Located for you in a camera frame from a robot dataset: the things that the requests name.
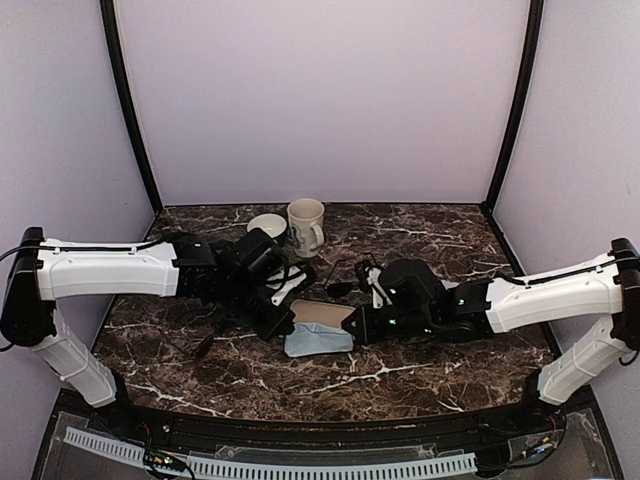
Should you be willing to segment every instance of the black cable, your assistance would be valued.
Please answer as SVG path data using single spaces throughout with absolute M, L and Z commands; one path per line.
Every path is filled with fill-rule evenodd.
M 622 365 L 623 367 L 628 367 L 629 365 L 631 365 L 633 362 L 635 362 L 638 359 L 638 355 L 640 355 L 640 351 L 636 351 L 636 353 L 633 354 L 633 357 L 631 357 L 631 360 L 625 362 L 624 360 L 619 358 L 618 362 L 620 362 L 620 365 Z
M 522 430 L 503 430 L 502 428 L 492 427 L 491 425 L 489 425 L 487 423 L 479 424 L 478 428 L 482 428 L 484 430 L 490 430 L 490 431 L 492 431 L 494 433 L 497 433 L 499 435 L 510 436 L 510 437 L 522 434 Z
M 574 275 L 580 275 L 582 273 L 589 273 L 596 271 L 598 268 L 606 268 L 611 265 L 620 262 L 628 262 L 629 260 L 640 260 L 638 258 L 623 258 L 620 260 L 609 260 L 608 262 L 604 262 L 601 265 L 594 265 L 592 267 L 579 268 L 578 270 L 571 270 L 570 272 L 558 273 L 557 275 L 550 275 L 548 277 L 540 277 L 534 278 L 533 280 L 524 281 L 519 278 L 511 277 L 509 275 L 505 275 L 502 272 L 497 272 L 496 277 L 501 278 L 509 283 L 513 283 L 514 285 L 526 286 L 526 285 L 540 285 L 547 282 L 552 282 L 554 280 L 560 280 L 562 278 L 573 277 Z
M 388 305 L 387 297 L 385 296 L 385 294 L 383 292 L 380 291 L 380 289 L 378 287 L 376 287 L 375 283 L 373 283 L 373 282 L 371 283 L 371 288 L 373 290 L 375 290 L 375 292 L 380 296 L 380 298 L 382 299 L 382 304 L 385 305 L 385 306 Z
M 295 278 L 295 274 L 292 275 L 291 277 L 289 276 L 289 269 L 290 269 L 289 258 L 287 258 L 286 255 L 280 255 L 280 260 L 282 261 L 282 279 L 267 280 L 265 282 L 265 285 L 280 283 L 278 288 L 275 289 L 274 293 L 278 293 L 280 290 L 284 288 L 284 286 L 287 284 L 289 280 L 292 280 L 292 278 Z
M 535 461 L 533 463 L 527 463 L 526 465 L 513 465 L 513 466 L 508 467 L 508 469 L 509 470 L 517 470 L 517 469 L 520 469 L 520 468 L 535 467 L 537 465 L 540 465 L 542 462 L 546 462 L 547 460 L 549 460 L 549 458 L 551 458 L 553 456 L 553 454 L 556 453 L 560 449 L 560 446 L 562 445 L 562 442 L 564 442 L 564 439 L 567 436 L 568 425 L 567 425 L 567 416 L 566 416 L 566 414 L 563 414 L 563 418 L 564 418 L 564 429 L 562 430 L 562 436 L 558 440 L 558 443 L 556 443 L 555 447 L 553 447 L 547 455 L 545 455 L 544 457 L 538 459 L 537 461 Z
M 324 281 L 324 285 L 322 285 L 322 288 L 324 288 L 325 290 L 327 289 L 327 284 L 329 283 L 329 280 L 331 280 L 331 277 L 333 277 L 333 273 L 336 271 L 336 268 L 338 267 L 338 265 L 340 265 L 342 262 L 344 262 L 344 258 L 339 258 L 336 263 L 333 264 L 333 268 L 331 268 L 331 272 L 329 272 L 329 276 L 327 277 L 327 279 Z
M 567 435 L 567 414 L 566 414 L 566 406 L 563 407 L 562 409 L 562 419 L 563 419 L 563 424 L 564 424 L 564 429 L 562 430 L 562 435 L 561 437 L 558 439 L 557 443 L 555 444 L 554 447 L 550 448 L 548 451 L 548 453 L 546 455 L 544 455 L 545 452 L 542 452 L 540 454 L 534 454 L 534 455 L 528 455 L 528 456 L 522 456 L 522 454 L 520 454 L 518 457 L 506 462 L 506 463 L 502 463 L 500 465 L 480 465 L 478 464 L 478 470 L 480 471 L 492 471 L 492 470 L 516 470 L 516 469 L 521 469 L 521 468 L 529 468 L 529 467 L 535 467 L 537 465 L 540 465 L 543 462 L 546 462 L 549 458 L 551 458 L 551 456 L 560 449 L 560 446 L 562 445 L 562 442 L 564 442 L 564 439 Z M 521 462 L 523 460 L 527 460 L 528 458 L 531 458 L 532 456 L 535 455 L 543 455 L 542 458 L 536 460 L 533 463 L 526 463 L 523 465 L 515 465 L 518 462 Z
M 305 272 L 303 272 L 302 270 L 294 273 L 293 275 L 289 275 L 288 277 L 286 277 L 286 281 L 289 282 L 291 280 L 295 280 L 296 278 L 300 278 L 301 276 L 303 276 L 305 274 Z M 267 280 L 266 282 L 264 282 L 265 285 L 274 285 L 276 283 L 282 283 L 282 279 L 278 278 L 276 280 Z
M 365 255 L 369 255 L 371 257 L 371 259 L 373 260 L 373 266 L 374 267 L 378 267 L 379 269 L 382 270 L 382 266 L 376 260 L 376 257 L 373 255 L 373 252 L 365 252 L 364 254 Z
M 102 421 L 102 419 L 98 416 L 98 414 L 94 413 L 92 415 L 92 417 L 100 424 L 100 426 L 102 428 L 104 428 L 106 430 L 106 432 L 111 435 L 113 438 L 115 438 L 116 440 L 123 442 L 123 443 L 127 443 L 129 445 L 136 445 L 135 443 L 133 443 L 131 440 L 123 437 L 122 435 L 118 435 L 117 433 L 113 432 L 109 427 L 107 427 L 104 422 Z M 138 427 L 140 426 L 144 426 L 145 429 L 147 430 L 147 442 L 145 442 L 145 453 L 149 453 L 149 454 L 156 454 L 156 456 L 164 456 L 167 457 L 169 459 L 171 459 L 173 462 L 175 462 L 176 464 L 180 465 L 180 466 L 184 466 L 184 470 L 186 470 L 187 472 L 189 472 L 189 475 L 191 475 L 191 480 L 196 480 L 196 474 L 193 472 L 193 470 L 191 469 L 191 467 L 189 465 L 187 465 L 187 462 L 180 460 L 179 458 L 175 457 L 174 455 L 171 455 L 170 453 L 161 451 L 161 450 L 156 450 L 155 448 L 151 448 L 151 433 L 149 432 L 148 428 L 146 427 L 146 424 L 140 424 L 138 425 Z M 157 475 L 163 475 L 163 477 L 156 477 L 156 478 L 175 478 L 178 477 L 179 475 L 171 475 L 171 474 L 165 474 L 164 472 L 160 472 L 158 470 L 156 470 L 155 466 L 153 464 L 149 464 L 147 465 L 146 463 L 143 462 L 143 466 L 145 467 L 149 467 L 155 474 Z
M 61 245 L 59 247 L 54 247 L 51 245 L 20 245 L 19 247 L 14 247 L 10 250 L 7 250 L 2 255 L 0 255 L 0 262 L 6 259 L 7 257 L 10 257 L 14 253 L 22 252 L 24 250 L 46 250 L 51 252 L 55 252 L 57 250 L 61 252 L 130 252 L 134 248 L 136 250 L 146 250 L 148 248 L 155 247 L 156 245 L 159 245 L 163 242 L 164 240 L 154 240 L 153 242 L 134 245 L 132 247 L 101 247 L 101 246 L 95 246 L 95 247 L 67 246 L 65 247 L 64 245 Z

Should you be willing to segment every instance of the white mug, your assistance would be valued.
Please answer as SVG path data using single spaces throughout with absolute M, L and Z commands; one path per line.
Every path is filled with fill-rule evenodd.
M 315 257 L 324 245 L 324 205 L 312 198 L 301 198 L 287 207 L 289 232 L 296 255 Z

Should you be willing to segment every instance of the mug handle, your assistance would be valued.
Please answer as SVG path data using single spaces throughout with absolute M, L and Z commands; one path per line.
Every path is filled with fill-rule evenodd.
M 322 231 L 322 227 L 320 225 L 312 225 L 311 230 L 316 234 L 316 243 L 311 245 L 311 250 L 317 250 L 322 245 L 324 245 L 324 232 Z

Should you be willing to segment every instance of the purple wall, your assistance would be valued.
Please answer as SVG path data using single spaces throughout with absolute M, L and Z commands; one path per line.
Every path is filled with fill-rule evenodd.
M 163 201 L 483 200 L 528 3 L 118 2 Z
M 65 240 L 135 241 L 152 221 L 101 22 L 97 1 L 0 4 L 0 251 L 30 225 Z M 0 265 L 1 292 L 10 265 Z M 108 300 L 61 310 L 90 342 Z M 14 348 L 0 354 L 0 384 L 0 477 L 31 478 L 60 382 Z
M 547 2 L 531 91 L 497 209 L 527 273 L 630 238 L 640 247 L 640 2 Z M 591 318 L 556 322 L 566 349 Z M 640 370 L 593 382 L 627 478 L 640 472 Z

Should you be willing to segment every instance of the brown marble surface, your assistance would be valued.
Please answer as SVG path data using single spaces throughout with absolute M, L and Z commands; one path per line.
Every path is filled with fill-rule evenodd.
M 183 230 L 235 240 L 253 216 L 268 211 L 284 214 L 284 207 L 169 208 L 152 236 Z M 332 282 L 351 280 L 353 264 L 369 251 L 383 265 L 422 258 L 450 281 L 509 271 L 476 206 L 328 204 L 325 230 L 328 244 L 313 262 L 319 280 L 298 298 L 331 301 L 322 282 L 333 264 L 346 260 Z M 352 292 L 340 303 L 368 301 Z M 288 358 L 283 344 L 256 338 L 222 307 L 204 311 L 194 300 L 123 295 L 95 352 L 122 373 L 136 404 L 305 422 L 406 419 L 513 403 L 527 374 L 552 359 L 538 326 L 466 344 L 392 340 L 299 359 Z

